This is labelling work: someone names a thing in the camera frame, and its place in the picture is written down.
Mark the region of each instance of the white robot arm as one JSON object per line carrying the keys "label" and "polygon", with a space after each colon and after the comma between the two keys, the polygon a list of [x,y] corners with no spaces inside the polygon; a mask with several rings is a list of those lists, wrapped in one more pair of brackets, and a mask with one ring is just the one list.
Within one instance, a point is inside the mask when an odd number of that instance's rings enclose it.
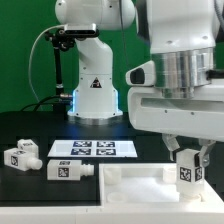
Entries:
{"label": "white robot arm", "polygon": [[[177,163],[183,198],[203,191],[204,167],[215,141],[224,141],[224,80],[212,79],[219,29],[214,0],[138,0],[138,34],[152,61],[126,74],[129,117],[136,129],[159,132]],[[223,9],[224,1],[217,1]],[[200,139],[182,149],[176,136]]]}
{"label": "white robot arm", "polygon": [[[66,24],[65,32],[82,36],[94,34],[96,29],[126,28],[135,17],[131,0],[58,0],[55,11],[58,20]],[[122,115],[112,85],[113,52],[98,38],[77,38],[76,45],[80,81],[73,93],[69,120],[94,125],[113,122]]]}

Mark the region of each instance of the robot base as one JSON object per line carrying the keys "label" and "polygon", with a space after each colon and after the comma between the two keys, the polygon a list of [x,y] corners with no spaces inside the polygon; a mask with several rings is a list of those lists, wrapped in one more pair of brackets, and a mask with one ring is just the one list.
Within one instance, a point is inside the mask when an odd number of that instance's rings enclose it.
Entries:
{"label": "robot base", "polygon": [[72,123],[79,123],[84,125],[108,125],[117,122],[121,122],[123,119],[123,113],[109,118],[82,118],[78,116],[68,116],[68,120]]}

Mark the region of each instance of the warning label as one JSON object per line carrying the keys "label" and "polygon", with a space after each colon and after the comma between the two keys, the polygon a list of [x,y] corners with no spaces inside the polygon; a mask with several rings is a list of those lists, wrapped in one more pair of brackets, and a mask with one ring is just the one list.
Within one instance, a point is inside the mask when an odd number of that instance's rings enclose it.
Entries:
{"label": "warning label", "polygon": [[96,77],[90,88],[102,88],[99,79]]}

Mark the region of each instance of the cable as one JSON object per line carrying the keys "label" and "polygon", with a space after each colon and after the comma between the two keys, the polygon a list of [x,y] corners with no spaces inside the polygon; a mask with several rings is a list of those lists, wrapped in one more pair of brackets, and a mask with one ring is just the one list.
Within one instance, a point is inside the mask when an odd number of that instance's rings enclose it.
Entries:
{"label": "cable", "polygon": [[33,60],[33,55],[34,55],[34,51],[35,51],[35,48],[36,48],[36,45],[38,43],[38,41],[40,40],[40,38],[47,32],[47,31],[50,31],[52,29],[59,29],[59,28],[63,28],[64,25],[58,25],[58,26],[53,26],[53,27],[50,27],[46,30],[44,30],[38,37],[37,39],[35,40],[33,46],[32,46],[32,49],[31,49],[31,52],[30,52],[30,57],[29,57],[29,68],[28,68],[28,79],[29,79],[29,85],[30,85],[30,88],[37,100],[37,102],[39,102],[39,98],[38,98],[38,95],[36,94],[35,92],[35,89],[33,87],[33,83],[32,83],[32,60]]}
{"label": "cable", "polygon": [[[29,107],[33,107],[33,106],[37,106],[37,105],[39,105],[39,103],[29,104],[29,105],[23,107],[20,111],[24,111],[25,109],[27,109],[27,108],[29,108]],[[41,105],[44,105],[44,106],[45,106],[45,105],[52,105],[52,103],[42,103]]]}
{"label": "cable", "polygon": [[219,5],[218,5],[217,0],[214,1],[214,7],[215,7],[215,12],[216,12],[216,15],[218,17],[218,20],[220,22],[220,26],[221,26],[222,30],[224,31],[224,19],[222,17],[222,12],[219,9]]}
{"label": "cable", "polygon": [[38,102],[38,104],[35,106],[35,108],[33,109],[33,111],[37,111],[38,108],[40,107],[40,105],[41,105],[42,103],[44,103],[44,102],[46,102],[46,101],[48,101],[48,100],[58,99],[58,98],[60,98],[60,96],[59,96],[59,95],[55,95],[55,96],[48,96],[48,97],[42,99],[41,101]]}
{"label": "cable", "polygon": [[126,60],[126,67],[128,70],[130,70],[130,64],[128,60],[128,54],[127,54],[127,46],[126,46],[126,38],[124,33],[124,23],[123,23],[123,13],[122,13],[122,0],[119,0],[119,8],[120,8],[120,18],[121,18],[121,32],[122,32],[122,39],[123,39],[123,47],[124,47],[124,54],[125,54],[125,60]]}

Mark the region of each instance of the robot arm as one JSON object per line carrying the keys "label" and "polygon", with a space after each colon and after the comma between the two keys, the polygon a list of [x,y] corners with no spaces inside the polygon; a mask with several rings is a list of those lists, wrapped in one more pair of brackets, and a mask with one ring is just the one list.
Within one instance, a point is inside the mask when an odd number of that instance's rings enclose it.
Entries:
{"label": "robot arm", "polygon": [[[61,24],[91,25],[98,29],[121,29],[119,0],[57,0],[56,16]],[[124,28],[133,22],[135,10],[130,0],[122,1]]]}
{"label": "robot arm", "polygon": [[[223,8],[223,0],[217,3]],[[215,141],[224,141],[224,81],[208,76],[220,26],[214,0],[138,0],[136,7],[138,34],[150,43],[152,61],[146,63],[151,69],[144,64],[126,74],[133,86],[130,121],[136,129],[163,134],[177,163],[177,191],[194,199],[203,191]],[[142,82],[133,79],[137,73]],[[178,135],[199,138],[201,151],[181,148]]]}

